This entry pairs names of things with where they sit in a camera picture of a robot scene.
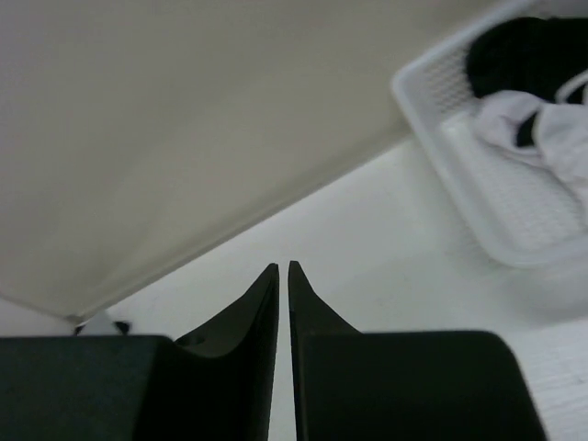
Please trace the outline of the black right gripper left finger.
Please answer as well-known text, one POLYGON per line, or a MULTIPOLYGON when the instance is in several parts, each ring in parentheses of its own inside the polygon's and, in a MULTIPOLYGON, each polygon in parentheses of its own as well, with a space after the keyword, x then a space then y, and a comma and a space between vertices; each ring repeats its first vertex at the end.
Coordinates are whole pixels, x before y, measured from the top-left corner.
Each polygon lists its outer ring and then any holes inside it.
POLYGON ((279 273, 178 339, 5 338, 4 440, 264 440, 277 351, 279 273))

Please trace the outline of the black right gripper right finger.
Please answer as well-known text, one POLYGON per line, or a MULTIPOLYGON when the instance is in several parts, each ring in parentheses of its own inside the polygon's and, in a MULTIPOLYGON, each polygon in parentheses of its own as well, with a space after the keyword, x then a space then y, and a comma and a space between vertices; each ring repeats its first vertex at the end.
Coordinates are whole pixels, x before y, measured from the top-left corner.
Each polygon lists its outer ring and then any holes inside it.
POLYGON ((543 440, 507 343, 481 330, 365 334, 288 267, 300 440, 543 440))

